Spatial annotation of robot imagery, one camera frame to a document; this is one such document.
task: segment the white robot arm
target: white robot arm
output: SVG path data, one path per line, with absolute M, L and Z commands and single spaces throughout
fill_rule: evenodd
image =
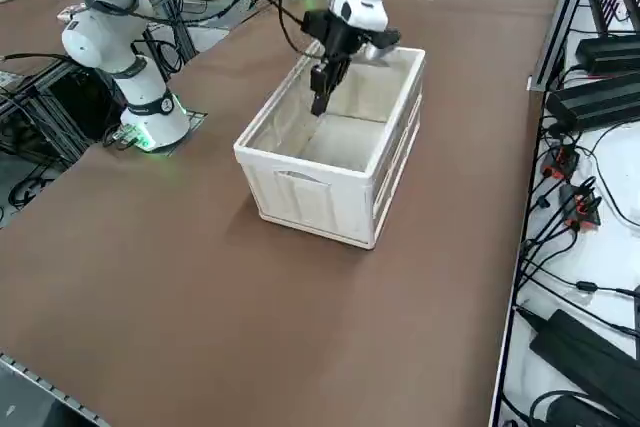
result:
M 123 125 L 135 127 L 137 146 L 152 151 L 178 142 L 189 131 L 189 119 L 167 88 L 155 62 L 134 54 L 147 21 L 128 15 L 153 16 L 149 0 L 85 0 L 87 10 L 74 15 L 62 33 L 69 55 L 87 67 L 111 75 L 127 108 Z
M 322 63 L 311 72 L 315 92 L 312 112 L 322 115 L 335 88 L 344 78 L 351 57 L 367 45 L 369 57 L 379 56 L 400 40 L 387 29 L 389 19 L 382 0 L 333 0 L 329 10 L 309 11 L 302 30 L 325 47 Z

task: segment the black power adapter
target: black power adapter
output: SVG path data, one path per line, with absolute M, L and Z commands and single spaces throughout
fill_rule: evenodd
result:
M 640 35 L 583 39 L 576 49 L 580 66 L 591 75 L 640 70 Z
M 552 92 L 546 108 L 565 132 L 636 119 L 640 117 L 640 73 Z
M 598 207 L 602 197 L 596 197 L 593 191 L 589 195 L 578 194 L 578 187 L 566 184 L 560 187 L 560 204 L 563 205 L 565 223 L 568 227 L 579 226 L 580 230 L 595 230 L 600 224 Z

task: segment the wire bundle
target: wire bundle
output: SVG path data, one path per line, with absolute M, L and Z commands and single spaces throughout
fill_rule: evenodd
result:
M 575 70 L 580 70 L 579 66 L 576 66 L 574 69 L 570 69 L 569 71 L 575 71 Z M 564 72 L 564 74 L 562 75 L 562 78 L 566 78 L 566 75 L 569 73 L 569 71 Z M 578 145 L 578 142 L 580 140 L 580 138 L 582 137 L 582 133 L 579 133 L 577 135 L 577 137 L 572 137 L 571 135 L 569 135 L 566 132 L 554 132 L 553 128 L 544 128 L 542 126 L 542 122 L 544 121 L 544 119 L 546 117 L 551 117 L 551 116 L 545 116 L 541 119 L 540 121 L 540 129 L 539 129 L 539 139 L 545 141 L 547 143 L 547 149 L 545 151 L 543 151 L 542 153 L 540 153 L 536 159 L 536 164 L 538 164 L 538 162 L 544 157 L 546 156 L 549 152 L 552 151 L 552 149 L 554 148 L 559 148 L 560 146 L 570 146 L 573 149 L 575 149 L 576 151 L 580 151 L 582 153 L 584 153 L 586 155 L 587 158 L 591 159 L 594 161 L 595 163 L 595 167 L 596 167 L 596 171 L 598 174 L 598 179 L 596 179 L 595 177 L 590 177 L 589 179 L 587 179 L 585 182 L 583 182 L 578 188 L 577 188 L 577 195 L 581 195 L 583 197 L 588 197 L 590 193 L 593 192 L 596 180 L 599 182 L 599 184 L 602 185 L 604 192 L 606 193 L 609 203 L 612 206 L 613 210 L 615 211 L 615 213 L 619 216 L 619 218 L 621 218 L 627 225 L 631 226 L 631 227 L 640 227 L 640 223 L 630 219 L 628 216 L 626 216 L 622 210 L 620 209 L 618 203 L 616 202 L 616 200 L 613 197 L 613 194 L 611 192 L 610 187 L 608 186 L 604 176 L 602 175 L 602 170 L 600 168 L 600 163 L 598 161 L 598 158 L 595 155 L 595 151 L 596 148 L 600 145 L 600 143 L 603 141 L 603 139 L 609 135 L 611 132 L 615 131 L 616 129 L 624 126 L 624 125 L 628 125 L 629 121 L 625 121 L 625 122 L 620 122 L 617 123 L 613 126 L 611 126 L 610 128 L 608 128 L 607 130 L 605 130 L 600 137 L 597 139 L 597 141 L 595 142 L 594 146 L 592 149 L 587 149 L 585 147 L 582 147 L 580 145 Z M 554 137 L 554 140 L 559 141 L 558 144 L 556 145 L 552 145 L 549 143 L 550 137 L 549 136 Z M 566 138 L 569 138 L 571 140 L 570 144 L 565 144 L 564 140 Z M 539 182 L 533 184 L 532 182 L 532 187 L 530 190 L 530 195 L 533 195 L 536 191 L 538 191 L 541 186 L 543 185 L 544 181 L 548 178 L 549 176 L 545 176 L 543 177 Z M 563 183 L 563 181 L 559 181 L 557 184 L 555 184 L 549 191 L 547 191 L 543 196 L 541 197 L 545 197 L 548 196 L 551 192 L 553 192 L 555 189 L 557 189 L 559 186 L 561 186 Z M 596 199 L 596 201 L 593 201 L 593 205 L 589 205 L 587 206 L 587 209 L 597 209 L 600 201 L 602 199 Z M 531 214 L 531 212 L 535 209 L 535 207 L 538 206 L 538 203 L 536 202 L 534 204 L 534 208 L 529 210 L 529 214 Z M 555 274 L 554 272 L 552 272 L 551 270 L 549 270 L 548 268 L 545 268 L 545 265 L 548 264 L 551 260 L 553 260 L 554 258 L 562 255 L 563 253 L 568 252 L 569 250 L 571 250 L 573 248 L 573 246 L 575 246 L 576 242 L 577 242 L 577 237 L 578 237 L 578 232 L 579 232 L 579 227 L 578 226 L 567 226 L 566 225 L 566 219 L 564 218 L 564 214 L 563 211 L 565 210 L 567 205 L 562 205 L 560 206 L 560 208 L 553 214 L 553 216 L 551 217 L 551 219 L 547 222 L 547 224 L 540 230 L 540 232 L 533 238 L 533 239 L 526 239 L 522 246 L 521 246 L 521 252 L 520 252 L 520 257 L 519 257 L 519 261 L 518 261 L 518 270 L 516 273 L 516 288 L 514 290 L 514 301 L 517 300 L 517 295 L 518 292 L 522 289 L 522 287 L 524 285 L 526 285 L 527 282 L 532 282 L 533 284 L 535 284 L 538 288 L 542 289 L 543 291 L 545 291 L 547 294 L 553 296 L 554 298 L 560 300 L 561 302 L 573 307 L 574 309 L 578 310 L 579 312 L 581 312 L 584 315 L 587 315 L 588 317 L 590 317 L 591 319 L 597 321 L 598 323 L 602 324 L 602 325 L 606 325 L 607 327 L 609 327 L 610 329 L 623 334 L 625 336 L 629 336 L 632 337 L 634 339 L 636 339 L 636 341 L 640 341 L 640 331 L 632 328 L 632 327 L 627 327 L 624 325 L 620 325 L 617 324 L 615 322 L 612 322 L 608 319 L 605 319 L 603 317 L 600 317 L 597 314 L 594 314 L 593 312 L 591 312 L 590 310 L 576 304 L 575 302 L 572 302 L 571 300 L 569 300 L 567 297 L 565 297 L 564 295 L 560 294 L 559 292 L 557 292 L 556 290 L 550 288 L 549 286 L 545 285 L 544 283 L 540 282 L 535 276 L 538 272 L 542 272 L 545 275 L 549 276 L 550 278 L 554 279 L 555 281 L 564 284 L 565 286 L 569 286 L 572 288 L 575 288 L 576 290 L 578 290 L 579 292 L 583 292 L 586 294 L 595 294 L 596 292 L 609 292 L 609 293 L 613 293 L 613 294 L 617 294 L 617 295 L 622 295 L 625 296 L 629 299 L 640 299 L 640 293 L 632 291 L 630 289 L 625 289 L 625 288 L 620 288 L 620 287 L 603 287 L 598 285 L 595 282 L 589 281 L 589 280 L 576 280 L 576 281 L 572 281 L 572 280 L 568 280 L 560 275 Z M 540 261 L 536 261 L 535 258 L 536 256 L 539 254 L 540 250 L 542 249 L 542 247 L 547 244 L 549 241 L 556 239 L 562 235 L 564 235 L 565 233 L 570 232 L 572 234 L 572 240 L 571 242 L 564 248 L 553 252 L 552 254 L 549 254 L 547 257 L 543 258 Z M 516 310 L 518 311 L 525 311 L 525 312 L 529 312 L 527 311 L 526 308 L 524 308 L 522 305 L 518 305 L 516 303 Z M 529 414 L 526 415 L 523 412 L 521 412 L 520 410 L 518 410 L 513 403 L 511 403 L 509 401 L 509 399 L 506 398 L 506 396 L 504 395 L 504 392 L 502 392 L 501 394 L 501 400 L 502 402 L 504 402 L 507 407 L 514 412 L 514 414 L 523 422 L 525 422 L 525 424 L 529 427 L 536 427 L 538 425 L 543 425 L 543 423 L 541 421 L 538 421 L 535 419 L 535 412 L 537 410 L 537 408 L 540 406 L 540 404 L 552 397 L 555 396 L 561 396 L 561 395 L 567 395 L 567 396 L 573 396 L 574 398 L 580 398 L 580 399 L 586 399 L 589 401 L 593 401 L 593 399 L 590 398 L 589 395 L 587 394 L 583 394 L 581 392 L 573 392 L 573 391 L 566 391 L 566 390 L 556 390 L 556 391 L 551 391 L 551 392 L 547 392 L 541 396 L 539 396 L 537 399 L 535 399 L 535 401 L 532 403 L 530 410 L 529 410 Z

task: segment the black device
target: black device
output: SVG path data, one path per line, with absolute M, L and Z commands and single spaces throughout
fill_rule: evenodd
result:
M 592 75 L 640 71 L 640 35 L 583 39 L 576 57 Z
M 594 230 L 600 224 L 598 206 L 602 202 L 601 197 L 596 197 L 593 191 L 587 196 L 578 195 L 579 188 L 575 185 L 565 184 L 560 187 L 560 205 L 567 226 L 578 224 L 580 230 Z
M 345 3 L 342 17 L 351 17 L 351 8 Z M 320 64 L 311 69 L 311 90 L 315 99 L 311 113 L 324 114 L 333 91 L 340 85 L 351 65 L 351 56 L 360 47 L 370 42 L 378 49 L 387 49 L 400 41 L 400 33 L 394 29 L 374 32 L 358 29 L 347 24 L 330 10 L 309 10 L 304 14 L 302 31 L 324 46 Z
M 552 92 L 546 108 L 565 132 L 636 119 L 640 117 L 640 73 Z
M 538 332 L 529 347 L 623 425 L 640 426 L 640 365 L 562 310 L 545 320 L 520 312 Z
M 620 419 L 571 395 L 554 400 L 547 410 L 547 425 L 566 427 L 624 427 Z
M 558 180 L 570 180 L 579 161 L 580 154 L 573 145 L 558 144 L 551 147 L 545 155 L 540 165 L 540 173 Z

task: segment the table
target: table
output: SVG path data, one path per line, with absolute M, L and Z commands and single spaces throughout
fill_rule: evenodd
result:
M 114 426 L 488 419 L 553 0 L 387 5 L 429 60 L 374 252 L 257 215 L 232 143 L 295 62 L 265 13 L 171 80 L 209 114 L 172 157 L 92 147 L 2 232 L 2 350 Z
M 588 5 L 588 0 L 581 0 L 580 4 Z M 618 15 L 620 18 L 626 17 L 626 9 L 622 2 L 619 5 Z M 595 31 L 596 27 L 591 10 L 586 7 L 578 8 L 572 19 L 571 28 L 587 32 Z M 629 30 L 632 32 L 633 26 L 629 20 L 620 22 L 614 18 L 610 30 Z M 569 32 L 565 47 L 564 71 L 578 63 L 575 51 L 580 41 L 594 37 L 597 37 L 597 34 Z M 581 71 L 569 72 L 566 75 L 565 88 L 597 81 L 587 78 L 586 74 Z M 545 126 L 552 123 L 554 123 L 552 119 L 544 121 Z M 586 132 L 581 137 L 578 145 L 591 150 L 606 130 L 606 128 L 603 128 Z M 595 152 L 602 173 L 614 193 L 616 202 L 628 217 L 636 221 L 640 214 L 640 197 L 634 186 L 640 182 L 640 172 L 635 166 L 635 158 L 632 153 L 639 142 L 640 125 L 630 124 L 608 134 L 605 140 L 598 144 Z M 544 152 L 547 149 L 546 143 L 540 141 L 539 152 Z M 640 268 L 637 262 L 634 262 L 634 259 L 637 259 L 637 256 L 640 255 L 638 229 L 633 228 L 633 226 L 630 227 L 619 219 L 611 206 L 609 196 L 603 189 L 595 162 L 588 159 L 585 152 L 581 151 L 579 153 L 581 161 L 572 179 L 572 184 L 579 185 L 589 176 L 596 177 L 596 195 L 605 199 L 599 207 L 602 226 L 597 232 L 580 234 L 575 247 L 567 254 L 546 264 L 545 269 L 571 282 L 585 280 L 596 282 L 601 287 L 635 290 L 640 284 Z M 537 185 L 540 179 L 541 175 L 539 168 L 537 168 L 534 185 Z M 532 201 L 535 202 L 535 199 L 551 188 L 554 182 L 556 181 L 547 181 L 544 187 L 533 196 Z M 548 200 L 551 206 L 547 210 L 541 211 L 541 209 L 538 209 L 529 218 L 526 238 L 534 238 L 551 215 L 559 208 L 560 202 L 557 194 L 550 195 Z M 570 240 L 569 235 L 554 239 L 548 245 L 545 245 L 536 259 L 539 261 L 547 255 L 565 248 Z M 593 296 L 580 295 L 577 289 L 568 287 L 543 272 L 540 272 L 535 278 L 543 285 L 606 320 L 628 327 L 636 325 L 633 299 L 602 292 L 598 292 Z M 528 309 L 544 318 L 550 317 L 557 309 L 562 309 L 627 354 L 637 358 L 637 346 L 634 339 L 603 326 L 577 309 L 556 299 L 532 282 L 529 282 L 522 289 L 518 296 L 518 303 L 524 304 Z M 561 389 L 576 390 L 576 387 L 563 375 L 530 351 L 529 343 L 533 335 L 530 326 L 519 315 L 514 314 L 511 342 L 506 347 L 507 365 L 504 392 L 517 408 L 527 414 L 531 403 L 545 392 Z M 538 418 L 544 419 L 544 412 L 548 403 L 543 404 L 537 411 Z M 501 414 L 502 420 L 513 419 L 519 421 L 506 406 L 502 407 Z

